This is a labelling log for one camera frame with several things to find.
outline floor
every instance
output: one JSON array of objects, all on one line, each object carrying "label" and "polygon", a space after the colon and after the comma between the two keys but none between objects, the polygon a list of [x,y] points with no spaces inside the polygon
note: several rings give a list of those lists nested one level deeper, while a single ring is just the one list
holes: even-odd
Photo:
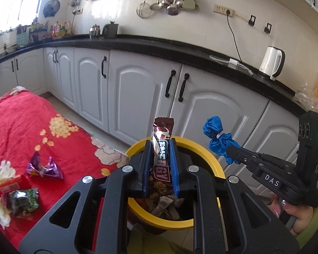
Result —
[{"label": "floor", "polygon": [[[62,114],[67,119],[79,125],[88,133],[92,134],[95,138],[100,139],[113,149],[125,152],[129,148],[129,145],[120,142],[111,135],[94,126],[92,123],[81,117],[79,114],[67,107],[57,98],[51,96],[47,97],[46,99],[53,105],[58,113]],[[189,250],[193,249],[193,228],[178,231],[168,230],[160,236]]]}]

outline upper cabinet handle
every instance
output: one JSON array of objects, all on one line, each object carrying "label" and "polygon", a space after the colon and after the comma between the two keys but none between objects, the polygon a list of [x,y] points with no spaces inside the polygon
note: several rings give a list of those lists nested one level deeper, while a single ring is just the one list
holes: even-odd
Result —
[{"label": "upper cabinet handle", "polygon": [[182,95],[184,94],[184,90],[185,90],[185,85],[186,85],[186,80],[190,78],[190,75],[188,73],[185,73],[184,75],[184,81],[182,82],[182,86],[180,89],[180,93],[179,93],[179,98],[178,101],[182,102],[184,99],[182,98]]},{"label": "upper cabinet handle", "polygon": [[170,87],[171,87],[171,83],[172,83],[172,77],[176,75],[176,71],[175,70],[172,70],[171,71],[171,76],[167,82],[167,85],[166,85],[166,92],[165,92],[165,97],[169,98],[170,97],[170,94],[169,94],[169,90],[170,90]]},{"label": "upper cabinet handle", "polygon": [[101,62],[101,75],[106,79],[106,74],[104,74],[104,61],[107,61],[106,56],[104,56],[104,60]]}]

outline countertop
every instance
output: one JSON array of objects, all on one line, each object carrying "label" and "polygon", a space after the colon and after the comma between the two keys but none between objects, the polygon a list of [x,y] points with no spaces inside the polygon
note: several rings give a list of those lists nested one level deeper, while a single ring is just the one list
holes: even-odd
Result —
[{"label": "countertop", "polygon": [[46,47],[77,47],[102,50],[123,50],[146,54],[170,61],[186,64],[219,75],[236,82],[282,106],[292,114],[300,116],[305,109],[293,99],[294,91],[278,81],[271,81],[260,74],[259,70],[244,63],[254,73],[253,76],[243,69],[233,69],[228,64],[210,59],[210,55],[229,60],[229,57],[202,47],[183,42],[145,36],[118,35],[113,39],[90,39],[88,35],[74,35],[60,39],[47,40],[30,44],[0,57],[0,63],[24,52]]}]

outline gray cabinet door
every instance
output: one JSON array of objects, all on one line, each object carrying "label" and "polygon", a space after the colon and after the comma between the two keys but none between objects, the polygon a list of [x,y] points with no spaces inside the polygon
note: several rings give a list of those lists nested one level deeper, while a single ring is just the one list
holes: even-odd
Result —
[{"label": "gray cabinet door", "polygon": [[[109,132],[107,108],[109,51],[76,48],[74,58],[78,112],[100,129]],[[102,67],[106,78],[102,76]]]},{"label": "gray cabinet door", "polygon": [[109,131],[131,145],[151,135],[155,117],[169,116],[181,65],[112,50],[109,68]]},{"label": "gray cabinet door", "polygon": [[61,99],[59,76],[55,62],[55,48],[44,49],[45,76],[48,91],[56,98]]},{"label": "gray cabinet door", "polygon": [[47,92],[43,49],[25,52],[14,58],[18,85],[37,95]]},{"label": "gray cabinet door", "polygon": [[0,64],[0,97],[18,85],[14,58]]},{"label": "gray cabinet door", "polygon": [[[178,98],[187,73],[190,77],[180,102]],[[173,134],[209,150],[210,139],[202,128],[208,118],[217,115],[224,132],[232,133],[233,139],[242,145],[252,133],[267,102],[267,98],[234,82],[183,65],[170,114],[174,118]],[[223,168],[227,166],[225,160],[219,162]]]},{"label": "gray cabinet door", "polygon": [[[299,147],[298,118],[269,101],[263,116],[243,147],[253,152],[269,154],[293,163],[297,158]],[[252,173],[243,164],[230,165],[225,170],[225,175],[238,176],[256,194],[265,189],[263,185],[252,178]]]},{"label": "gray cabinet door", "polygon": [[74,48],[58,48],[57,61],[61,100],[78,112],[74,81]]}]

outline silver bolt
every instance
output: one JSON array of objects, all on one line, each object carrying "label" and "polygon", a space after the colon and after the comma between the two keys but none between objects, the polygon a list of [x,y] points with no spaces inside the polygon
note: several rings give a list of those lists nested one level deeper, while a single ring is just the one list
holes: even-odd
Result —
[{"label": "silver bolt", "polygon": [[231,183],[238,183],[239,182],[239,178],[237,176],[230,176],[229,177],[229,181]]},{"label": "silver bolt", "polygon": [[84,176],[83,178],[82,178],[82,182],[83,183],[90,183],[90,182],[92,182],[93,181],[93,177],[91,177],[91,176]]},{"label": "silver bolt", "polygon": [[126,165],[122,168],[122,171],[125,173],[129,173],[133,170],[133,167],[131,165]]},{"label": "silver bolt", "polygon": [[191,166],[188,167],[188,170],[189,170],[190,172],[195,173],[195,172],[198,172],[198,171],[199,171],[199,167],[198,167],[197,165],[191,165]]}]

